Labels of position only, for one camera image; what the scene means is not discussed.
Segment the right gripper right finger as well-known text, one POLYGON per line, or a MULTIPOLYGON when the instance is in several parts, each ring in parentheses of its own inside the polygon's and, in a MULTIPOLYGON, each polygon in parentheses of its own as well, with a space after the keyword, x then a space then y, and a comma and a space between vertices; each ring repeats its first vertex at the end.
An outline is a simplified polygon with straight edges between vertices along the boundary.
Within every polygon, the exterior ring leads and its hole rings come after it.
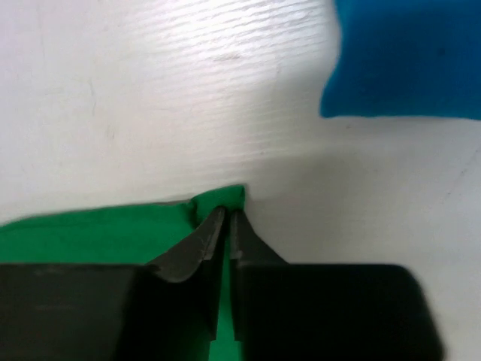
POLYGON ((392 264, 295 264, 231 216, 234 336, 244 360, 442 360, 418 281, 392 264))

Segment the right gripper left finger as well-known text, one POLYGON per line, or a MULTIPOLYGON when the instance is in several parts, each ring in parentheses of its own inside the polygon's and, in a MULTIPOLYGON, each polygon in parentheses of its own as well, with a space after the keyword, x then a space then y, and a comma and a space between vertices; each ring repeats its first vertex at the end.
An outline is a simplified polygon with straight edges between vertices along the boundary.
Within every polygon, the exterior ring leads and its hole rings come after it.
POLYGON ((145 264, 4 263, 3 360, 206 360, 225 209, 145 264))

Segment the green t shirt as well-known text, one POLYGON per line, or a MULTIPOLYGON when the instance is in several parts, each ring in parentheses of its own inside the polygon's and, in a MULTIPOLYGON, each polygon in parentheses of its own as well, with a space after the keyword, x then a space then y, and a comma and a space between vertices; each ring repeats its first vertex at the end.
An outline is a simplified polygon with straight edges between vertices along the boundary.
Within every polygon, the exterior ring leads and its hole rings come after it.
MULTIPOLYGON (((215 208, 225 209, 226 232, 228 216, 242 210, 244 202, 245 189, 230 186, 175 204, 125 205, 18 220, 1 228, 1 266, 4 263, 145 264, 191 234, 215 208)), ((225 301, 221 278, 217 332, 210 349, 217 346, 220 359, 232 360, 233 326, 225 315, 228 310, 225 301)))

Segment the blue folded t shirt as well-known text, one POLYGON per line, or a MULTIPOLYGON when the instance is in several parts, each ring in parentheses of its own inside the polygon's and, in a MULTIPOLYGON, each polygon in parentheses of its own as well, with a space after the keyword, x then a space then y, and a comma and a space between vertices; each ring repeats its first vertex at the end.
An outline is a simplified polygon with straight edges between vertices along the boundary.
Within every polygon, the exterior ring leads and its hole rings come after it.
POLYGON ((322 117, 480 119, 478 1, 336 1, 322 117))

